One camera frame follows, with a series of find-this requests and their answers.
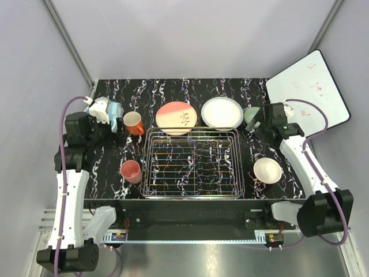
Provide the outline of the green ceramic bowl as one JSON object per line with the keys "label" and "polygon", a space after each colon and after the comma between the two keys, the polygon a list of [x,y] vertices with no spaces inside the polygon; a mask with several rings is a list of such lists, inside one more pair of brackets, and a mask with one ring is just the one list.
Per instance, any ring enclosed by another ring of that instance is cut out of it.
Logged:
{"label": "green ceramic bowl", "polygon": [[259,107],[249,107],[244,111],[244,121],[246,124],[249,124],[250,121],[254,118],[256,113],[259,111]]}

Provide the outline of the white round plate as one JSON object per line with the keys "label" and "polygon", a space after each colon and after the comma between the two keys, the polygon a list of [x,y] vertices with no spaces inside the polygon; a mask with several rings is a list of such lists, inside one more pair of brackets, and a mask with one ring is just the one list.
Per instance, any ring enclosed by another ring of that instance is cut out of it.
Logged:
{"label": "white round plate", "polygon": [[202,106],[201,117],[209,127],[220,130],[236,129],[243,122],[243,109],[231,98],[215,97]]}

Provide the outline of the orange and white bowl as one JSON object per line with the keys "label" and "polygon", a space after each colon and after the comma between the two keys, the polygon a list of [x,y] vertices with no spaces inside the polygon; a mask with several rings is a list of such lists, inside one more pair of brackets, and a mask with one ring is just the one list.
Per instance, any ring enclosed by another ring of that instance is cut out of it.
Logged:
{"label": "orange and white bowl", "polygon": [[254,175],[265,184],[275,184],[282,177],[281,166],[271,158],[260,158],[253,166]]}

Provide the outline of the steel wire dish rack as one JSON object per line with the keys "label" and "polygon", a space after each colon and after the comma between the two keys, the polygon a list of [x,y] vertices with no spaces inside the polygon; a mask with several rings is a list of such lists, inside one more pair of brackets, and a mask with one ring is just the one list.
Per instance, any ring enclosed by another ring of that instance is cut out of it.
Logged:
{"label": "steel wire dish rack", "polygon": [[149,128],[140,193],[147,199],[237,199],[244,195],[235,128]]}

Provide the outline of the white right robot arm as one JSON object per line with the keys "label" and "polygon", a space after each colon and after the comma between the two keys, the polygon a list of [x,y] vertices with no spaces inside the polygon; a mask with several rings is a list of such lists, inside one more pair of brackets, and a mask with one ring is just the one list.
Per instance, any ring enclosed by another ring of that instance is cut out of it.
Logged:
{"label": "white right robot arm", "polygon": [[298,123],[288,121],[286,102],[251,107],[244,112],[246,131],[278,148],[289,161],[306,194],[303,204],[279,201],[262,214],[263,225],[274,229],[281,222],[300,228],[305,237],[342,233],[336,245],[342,245],[348,236],[348,224],[353,206],[353,195],[338,185],[324,172],[308,147]]}

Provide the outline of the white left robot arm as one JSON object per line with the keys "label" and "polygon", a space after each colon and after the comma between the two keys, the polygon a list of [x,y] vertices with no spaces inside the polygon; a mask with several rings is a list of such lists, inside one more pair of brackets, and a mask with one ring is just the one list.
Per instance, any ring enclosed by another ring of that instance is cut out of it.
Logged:
{"label": "white left robot arm", "polygon": [[58,182],[54,225],[47,247],[37,252],[36,262],[55,275],[91,272],[97,267],[104,234],[109,227],[121,227],[125,220],[123,212],[103,206],[86,226],[82,224],[94,148],[111,141],[111,122],[106,115],[77,112],[62,117],[59,130],[60,145],[54,157]]}

